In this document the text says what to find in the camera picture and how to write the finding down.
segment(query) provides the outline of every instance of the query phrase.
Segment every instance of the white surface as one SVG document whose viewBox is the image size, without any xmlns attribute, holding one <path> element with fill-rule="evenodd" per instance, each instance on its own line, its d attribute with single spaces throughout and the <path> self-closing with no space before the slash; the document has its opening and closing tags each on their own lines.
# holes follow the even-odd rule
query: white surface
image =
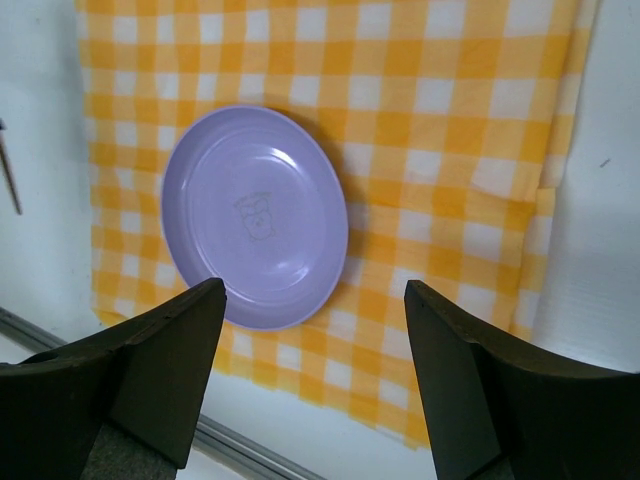
<svg viewBox="0 0 640 480">
<path fill-rule="evenodd" d="M 534 342 L 640 370 L 640 3 L 600 7 Z"/>
<path fill-rule="evenodd" d="M 0 22 L 0 116 L 25 210 L 14 216 L 0 188 L 0 305 L 73 340 L 98 322 L 72 0 L 0 2 Z M 633 0 L 603 1 L 535 331 L 547 348 L 628 370 L 640 369 L 637 22 Z M 204 412 L 330 479 L 435 478 L 429 451 L 243 379 L 212 373 Z"/>
<path fill-rule="evenodd" d="M 31 355 L 33 355 L 33 353 L 26 348 L 0 335 L 0 362 L 19 363 Z"/>
<path fill-rule="evenodd" d="M 187 468 L 179 470 L 176 475 L 177 480 L 243 480 L 244 478 L 194 448 L 189 454 Z"/>
</svg>

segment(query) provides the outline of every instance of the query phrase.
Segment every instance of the wrinkled cloth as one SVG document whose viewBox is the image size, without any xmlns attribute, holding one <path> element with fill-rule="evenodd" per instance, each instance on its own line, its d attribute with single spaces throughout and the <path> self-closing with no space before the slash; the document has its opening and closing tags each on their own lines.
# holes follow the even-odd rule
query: wrinkled cloth
<svg viewBox="0 0 640 480">
<path fill-rule="evenodd" d="M 235 103 L 299 122 L 349 213 L 341 280 L 303 325 L 225 324 L 214 367 L 428 444 L 403 292 L 421 279 L 527 338 L 596 0 L 77 0 L 93 307 L 186 287 L 164 242 L 170 150 Z"/>
</svg>

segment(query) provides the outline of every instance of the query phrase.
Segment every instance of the plate rim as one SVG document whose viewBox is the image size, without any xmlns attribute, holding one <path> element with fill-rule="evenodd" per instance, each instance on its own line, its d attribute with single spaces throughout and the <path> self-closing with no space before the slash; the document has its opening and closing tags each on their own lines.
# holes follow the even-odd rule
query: plate rim
<svg viewBox="0 0 640 480">
<path fill-rule="evenodd" d="M 231 320 L 231 319 L 227 318 L 226 315 L 224 317 L 225 321 L 233 324 L 236 327 L 240 327 L 240 328 L 244 328 L 244 329 L 252 330 L 252 331 L 257 331 L 257 332 L 276 332 L 276 331 L 284 330 L 284 329 L 287 329 L 287 328 L 295 327 L 297 325 L 301 325 L 304 322 L 306 322 L 307 320 L 309 320 L 313 315 L 315 315 L 319 310 L 321 310 L 322 307 L 327 303 L 327 301 L 329 300 L 329 298 L 331 297 L 331 295 L 335 291 L 336 286 L 340 282 L 340 278 L 342 277 L 342 273 L 344 272 L 344 266 L 345 266 L 345 263 L 346 263 L 347 251 L 348 251 L 348 246 L 349 246 L 349 216 L 348 216 L 348 210 L 347 210 L 347 202 L 346 202 L 346 199 L 344 197 L 344 191 L 342 190 L 342 184 L 340 183 L 340 179 L 338 178 L 338 174 L 336 173 L 336 170 L 333 167 L 333 164 L 331 163 L 331 160 L 329 160 L 328 155 L 322 149 L 322 147 L 317 142 L 317 140 L 315 138 L 313 138 L 309 132 L 307 132 L 299 123 L 297 123 L 292 118 L 288 117 L 284 113 L 281 113 L 281 112 L 279 112 L 279 111 L 277 111 L 277 110 L 275 110 L 273 108 L 264 107 L 264 106 L 261 106 L 261 105 L 251 105 L 251 104 L 243 104 L 243 103 L 225 105 L 223 107 L 219 107 L 219 108 L 211 110 L 210 112 L 205 113 L 204 115 L 198 117 L 193 123 L 191 123 L 184 130 L 184 132 L 180 135 L 180 138 L 176 141 L 176 143 L 174 144 L 173 148 L 171 149 L 171 152 L 169 153 L 169 156 L 168 156 L 168 159 L 167 159 L 167 163 L 164 166 L 164 170 L 162 172 L 162 182 L 161 182 L 161 186 L 160 186 L 160 195 L 159 195 L 160 224 L 161 224 L 161 228 L 162 228 L 162 238 L 163 238 L 164 243 L 165 243 L 165 245 L 167 247 L 167 250 L 169 251 L 169 256 L 171 257 L 171 261 L 173 262 L 173 266 L 178 271 L 178 274 L 180 275 L 180 278 L 185 283 L 185 285 L 187 285 L 187 287 L 189 287 L 189 282 L 187 282 L 187 280 L 184 278 L 184 275 L 182 274 L 182 272 L 180 270 L 180 267 L 178 266 L 178 263 L 176 262 L 174 253 L 171 250 L 171 246 L 169 245 L 169 241 L 168 241 L 168 237 L 167 237 L 167 226 L 165 224 L 165 215 L 164 215 L 164 213 L 165 213 L 164 192 L 165 192 L 165 184 L 166 184 L 167 172 L 169 170 L 169 166 L 171 164 L 171 160 L 174 158 L 176 150 L 178 149 L 180 144 L 183 141 L 185 141 L 186 137 L 191 133 L 191 131 L 194 130 L 199 124 L 201 124 L 201 123 L 205 122 L 206 120 L 208 120 L 210 117 L 219 115 L 219 114 L 224 113 L 224 112 L 229 111 L 229 110 L 248 110 L 248 111 L 252 111 L 253 110 L 253 111 L 258 111 L 258 112 L 264 112 L 264 113 L 273 115 L 273 116 L 275 116 L 277 118 L 280 118 L 281 120 L 284 120 L 285 123 L 287 123 L 290 126 L 292 126 L 299 134 L 301 134 L 305 138 L 305 140 L 307 140 L 307 142 L 309 142 L 313 146 L 313 148 L 318 152 L 320 157 L 323 159 L 324 163 L 326 164 L 326 166 L 329 169 L 329 172 L 331 174 L 332 183 L 337 187 L 338 195 L 340 197 L 339 200 L 341 200 L 340 204 L 342 205 L 342 208 L 341 208 L 341 212 L 340 212 L 341 215 L 340 216 L 341 216 L 342 219 L 344 219 L 344 225 L 345 225 L 344 238 L 345 238 L 345 241 L 344 241 L 344 246 L 341 246 L 341 249 L 340 249 L 340 256 L 339 256 L 340 268 L 336 269 L 336 273 L 335 273 L 334 277 L 332 278 L 331 282 L 327 283 L 328 285 L 330 285 L 330 288 L 328 288 L 327 294 L 322 297 L 321 301 L 319 301 L 318 304 L 316 306 L 314 306 L 313 309 L 310 309 L 309 313 L 307 313 L 306 315 L 303 315 L 301 318 L 296 319 L 296 320 L 294 320 L 292 322 L 283 324 L 281 326 L 277 326 L 277 327 L 266 327 L 266 328 L 253 327 L 253 326 L 248 326 L 248 325 L 239 323 L 237 321 Z"/>
</svg>

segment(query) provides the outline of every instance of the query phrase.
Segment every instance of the yellow checkered cloth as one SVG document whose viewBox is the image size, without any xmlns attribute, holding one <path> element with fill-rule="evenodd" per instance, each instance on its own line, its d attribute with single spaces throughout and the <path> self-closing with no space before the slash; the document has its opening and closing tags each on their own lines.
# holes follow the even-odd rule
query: yellow checkered cloth
<svg viewBox="0 0 640 480">
<path fill-rule="evenodd" d="M 596 0 L 78 0 L 93 305 L 184 290 L 160 221 L 169 152 L 227 104 L 277 109 L 331 159 L 350 238 L 304 325 L 226 324 L 214 367 L 427 444 L 402 295 L 423 279 L 527 337 Z"/>
</svg>

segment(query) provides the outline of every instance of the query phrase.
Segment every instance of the purple plate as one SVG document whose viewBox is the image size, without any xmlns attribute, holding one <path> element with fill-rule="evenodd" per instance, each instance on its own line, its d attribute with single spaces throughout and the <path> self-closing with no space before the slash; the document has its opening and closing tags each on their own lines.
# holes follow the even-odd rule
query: purple plate
<svg viewBox="0 0 640 480">
<path fill-rule="evenodd" d="M 165 172 L 162 224 L 187 285 L 222 278 L 225 317 L 256 330 L 313 315 L 347 252 L 344 196 L 327 156 L 261 107 L 221 108 L 186 131 Z"/>
</svg>

